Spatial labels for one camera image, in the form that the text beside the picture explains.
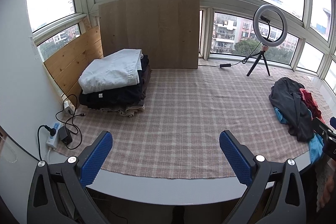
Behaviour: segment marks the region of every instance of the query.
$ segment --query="plaid tablecloth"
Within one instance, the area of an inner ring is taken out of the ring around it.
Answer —
[[[155,178],[222,178],[234,173],[219,147],[219,134],[230,130],[254,154],[284,162],[308,151],[307,143],[288,134],[268,100],[271,87],[287,76],[310,90],[322,115],[332,113],[313,83],[302,73],[258,65],[231,68],[154,69],[145,99],[145,111],[132,118],[80,106],[74,119],[83,133],[76,150],[60,143],[57,152],[79,155],[102,130],[113,135],[113,148],[102,168],[134,176]],[[74,147],[79,135],[73,136]]]

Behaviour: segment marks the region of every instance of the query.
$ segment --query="metal screw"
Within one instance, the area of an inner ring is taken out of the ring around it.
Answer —
[[[76,157],[70,157],[70,158],[68,158],[68,163],[72,164],[72,163],[74,163],[76,160],[77,160]]]
[[[265,157],[263,155],[256,155],[255,158],[257,161],[260,161],[260,162],[263,162],[265,160]]]
[[[287,162],[288,162],[289,165],[294,165],[295,164],[295,161],[292,160],[292,159],[287,160]]]
[[[38,167],[42,167],[42,166],[44,166],[44,165],[45,165],[44,160],[40,161],[40,162],[37,164]]]

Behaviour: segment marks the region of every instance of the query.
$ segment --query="stack of folded clothes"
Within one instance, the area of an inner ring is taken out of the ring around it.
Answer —
[[[94,60],[78,80],[82,87],[79,102],[132,117],[138,110],[144,111],[151,72],[148,56],[141,50],[123,49]]]

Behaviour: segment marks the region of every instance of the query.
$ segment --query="tripod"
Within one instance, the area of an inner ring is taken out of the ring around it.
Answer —
[[[250,56],[250,57],[254,57],[254,56],[257,56],[257,55],[258,55],[257,59],[254,61],[252,67],[250,68],[250,70],[249,70],[249,72],[246,74],[246,76],[250,76],[251,72],[253,71],[253,69],[254,69],[255,66],[258,64],[258,62],[259,62],[259,60],[260,60],[261,58],[264,59],[267,73],[268,73],[269,76],[271,76],[271,75],[269,74],[267,61],[266,61],[266,58],[265,58],[265,55],[264,55],[264,53],[265,53],[267,50],[268,50],[268,47],[265,46],[265,45],[263,45],[262,48],[261,48],[261,51],[260,51],[260,52],[258,52],[258,53],[256,53],[256,54],[253,54],[253,55]]]

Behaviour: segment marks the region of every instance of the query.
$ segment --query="ring light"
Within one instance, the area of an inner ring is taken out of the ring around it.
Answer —
[[[280,16],[281,21],[282,21],[281,36],[275,41],[272,41],[270,39],[263,37],[259,30],[259,19],[262,13],[267,10],[272,10],[276,12]],[[257,38],[260,40],[262,44],[269,46],[269,47],[276,47],[276,46],[279,46],[285,40],[287,36],[287,32],[288,32],[287,20],[283,12],[278,7],[271,5],[271,4],[265,4],[265,5],[260,6],[253,16],[253,29],[254,29],[255,35],[257,36]]]

